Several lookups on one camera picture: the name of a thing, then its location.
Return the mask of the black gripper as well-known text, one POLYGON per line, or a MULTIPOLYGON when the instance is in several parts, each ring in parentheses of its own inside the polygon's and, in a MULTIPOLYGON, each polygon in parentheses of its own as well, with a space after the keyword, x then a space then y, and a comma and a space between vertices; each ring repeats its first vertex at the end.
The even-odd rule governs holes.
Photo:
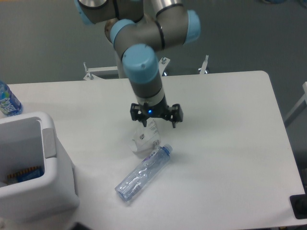
POLYGON ((156 105, 132 103, 130 106, 130 115, 133 121, 139 121, 144 127, 147 127, 147 119, 149 117, 162 118, 170 121, 173 128, 176 128, 177 123, 183 122, 183 111, 180 104, 174 104, 169 107, 166 98, 163 98, 156 105))

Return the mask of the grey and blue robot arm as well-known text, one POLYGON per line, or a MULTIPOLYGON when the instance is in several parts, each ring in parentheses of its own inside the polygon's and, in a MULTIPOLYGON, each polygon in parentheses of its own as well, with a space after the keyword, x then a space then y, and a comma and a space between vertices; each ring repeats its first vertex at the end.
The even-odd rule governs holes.
POLYGON ((105 35, 118 57, 120 76, 129 79, 137 102, 132 120, 147 124, 161 118, 173 125, 183 121, 179 104, 169 106, 159 72, 157 51, 196 41, 201 34, 197 13, 180 0, 153 0, 155 18, 146 17, 142 0, 77 0, 85 24, 105 22, 105 35))

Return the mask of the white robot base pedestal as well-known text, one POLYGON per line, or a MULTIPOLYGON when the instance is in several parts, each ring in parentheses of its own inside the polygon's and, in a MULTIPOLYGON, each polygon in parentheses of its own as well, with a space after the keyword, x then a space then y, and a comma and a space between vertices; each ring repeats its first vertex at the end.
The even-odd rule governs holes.
MULTIPOLYGON (((106 24, 105 24, 105 28, 104 28, 105 36, 106 36, 107 40, 110 42, 111 45, 113 45, 113 43, 111 41, 110 32, 111 32, 111 29, 112 29, 113 25, 117 21, 118 21, 117 18, 113 18, 113 19, 107 20, 106 24)), ((114 51, 114 52, 115 52, 116 64, 117 64, 117 68, 118 68, 118 77, 120 79, 126 79, 127 76, 124 73, 121 59, 119 58, 117 52, 116 51, 114 51)))

